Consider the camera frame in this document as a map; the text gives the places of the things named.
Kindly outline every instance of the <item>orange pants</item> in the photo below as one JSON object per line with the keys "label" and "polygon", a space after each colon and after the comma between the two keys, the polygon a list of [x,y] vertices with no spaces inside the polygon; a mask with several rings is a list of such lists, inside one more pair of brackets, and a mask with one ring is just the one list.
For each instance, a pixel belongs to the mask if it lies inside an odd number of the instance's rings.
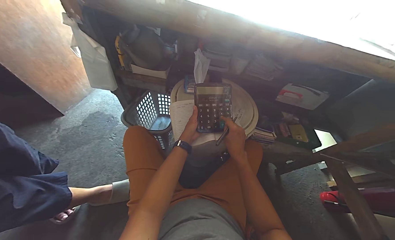
{"label": "orange pants", "polygon": [[[133,126],[127,129],[123,138],[126,174],[130,182],[130,201],[128,214],[133,214],[147,185],[162,165],[164,153],[158,141],[146,128]],[[260,167],[263,150],[259,143],[247,140],[245,151],[255,174]],[[228,160],[199,188],[184,189],[177,184],[171,199],[171,206],[186,199],[202,198],[219,204],[239,223],[242,230],[246,225],[246,210],[235,162]]]}

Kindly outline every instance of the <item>lined notebook page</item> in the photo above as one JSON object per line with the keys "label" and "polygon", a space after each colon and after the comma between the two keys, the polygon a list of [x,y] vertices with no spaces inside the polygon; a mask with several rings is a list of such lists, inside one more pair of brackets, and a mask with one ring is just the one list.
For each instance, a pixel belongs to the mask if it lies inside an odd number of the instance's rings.
{"label": "lined notebook page", "polygon": [[[184,100],[171,103],[169,110],[171,112],[171,124],[175,141],[178,141],[179,137],[183,133],[185,125],[189,121],[190,116],[193,114],[194,105],[195,100]],[[215,134],[203,133],[200,134],[199,138],[196,139],[191,145],[195,146],[215,139]]]}

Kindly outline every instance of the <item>person's right hand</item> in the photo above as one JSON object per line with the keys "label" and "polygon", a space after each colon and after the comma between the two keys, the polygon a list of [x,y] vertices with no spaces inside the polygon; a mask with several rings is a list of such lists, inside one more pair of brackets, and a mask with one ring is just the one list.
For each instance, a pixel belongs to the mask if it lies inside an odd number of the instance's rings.
{"label": "person's right hand", "polygon": [[246,159],[246,151],[245,151],[245,130],[236,123],[232,121],[231,118],[221,116],[221,119],[224,120],[226,125],[224,126],[224,130],[228,127],[228,134],[225,137],[224,141],[227,146],[227,150],[230,153],[230,156],[235,161],[240,161]]}

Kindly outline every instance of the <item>person's left hand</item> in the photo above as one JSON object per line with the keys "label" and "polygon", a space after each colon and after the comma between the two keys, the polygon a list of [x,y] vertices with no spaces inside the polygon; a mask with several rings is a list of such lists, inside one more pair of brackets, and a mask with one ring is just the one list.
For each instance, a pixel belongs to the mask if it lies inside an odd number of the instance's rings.
{"label": "person's left hand", "polygon": [[193,114],[189,118],[187,125],[185,125],[184,131],[179,137],[181,141],[191,144],[200,135],[197,131],[197,107],[193,106]]}

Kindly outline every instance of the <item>calculator keypad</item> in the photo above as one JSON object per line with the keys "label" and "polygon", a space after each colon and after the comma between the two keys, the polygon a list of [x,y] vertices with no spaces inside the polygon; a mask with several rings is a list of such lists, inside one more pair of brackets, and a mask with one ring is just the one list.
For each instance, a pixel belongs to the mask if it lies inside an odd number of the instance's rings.
{"label": "calculator keypad", "polygon": [[198,103],[197,112],[199,132],[221,132],[225,123],[220,117],[232,117],[231,99]]}

